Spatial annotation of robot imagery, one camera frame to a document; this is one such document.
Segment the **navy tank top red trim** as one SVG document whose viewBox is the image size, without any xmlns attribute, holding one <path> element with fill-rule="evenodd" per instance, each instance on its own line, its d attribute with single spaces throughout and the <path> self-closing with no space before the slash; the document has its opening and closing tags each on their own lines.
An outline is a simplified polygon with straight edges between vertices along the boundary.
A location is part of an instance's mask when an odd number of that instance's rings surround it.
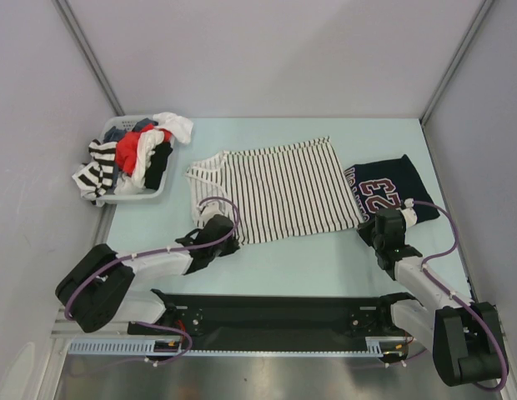
<svg viewBox="0 0 517 400">
<path fill-rule="evenodd" d="M 400 158 L 354 164 L 344 177 L 364 222 L 381 208 L 401 208 L 405 200 L 433 203 L 416 167 L 404 154 Z"/>
</svg>

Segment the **thin striped white tank top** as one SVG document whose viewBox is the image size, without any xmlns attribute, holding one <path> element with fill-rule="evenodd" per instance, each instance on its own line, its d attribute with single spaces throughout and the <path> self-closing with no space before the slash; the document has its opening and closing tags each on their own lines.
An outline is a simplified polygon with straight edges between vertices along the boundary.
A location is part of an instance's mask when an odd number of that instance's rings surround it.
<svg viewBox="0 0 517 400">
<path fill-rule="evenodd" d="M 217 201 L 223 215 L 239 223 L 243 245 L 290 237 L 332 233 L 362 223 L 329 137 L 277 147 L 222 151 L 192 163 L 185 177 L 191 192 L 192 219 Z"/>
</svg>

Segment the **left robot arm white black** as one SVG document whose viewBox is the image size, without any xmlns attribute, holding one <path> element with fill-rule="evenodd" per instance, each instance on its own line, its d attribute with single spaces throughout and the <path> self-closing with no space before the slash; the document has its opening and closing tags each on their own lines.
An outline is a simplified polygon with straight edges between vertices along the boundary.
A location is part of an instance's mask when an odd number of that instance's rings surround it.
<svg viewBox="0 0 517 400">
<path fill-rule="evenodd" d="M 218 214 L 166 248 L 120 256 L 106 243 L 94 246 L 55 289 L 64 317 L 84 333 L 95 333 L 111 322 L 137 320 L 158 333 L 170 331 L 175 311 L 141 286 L 201 271 L 215 258 L 235 253 L 235 230 L 233 221 Z"/>
</svg>

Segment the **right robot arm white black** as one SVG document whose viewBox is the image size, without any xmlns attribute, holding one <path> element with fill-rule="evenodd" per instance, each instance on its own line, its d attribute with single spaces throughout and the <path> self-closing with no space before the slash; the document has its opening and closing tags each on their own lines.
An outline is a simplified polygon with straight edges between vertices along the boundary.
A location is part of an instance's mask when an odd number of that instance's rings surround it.
<svg viewBox="0 0 517 400">
<path fill-rule="evenodd" d="M 429 266 L 430 256 L 406 243 L 406 231 L 416 221 L 412 207 L 384 208 L 357 228 L 379 267 L 408 290 L 378 310 L 377 326 L 383 333 L 404 330 L 416 339 L 430 351 L 446 385 L 499 392 L 509 376 L 499 314 L 492 304 L 455 291 Z M 495 385 L 487 387 L 487 381 Z"/>
</svg>

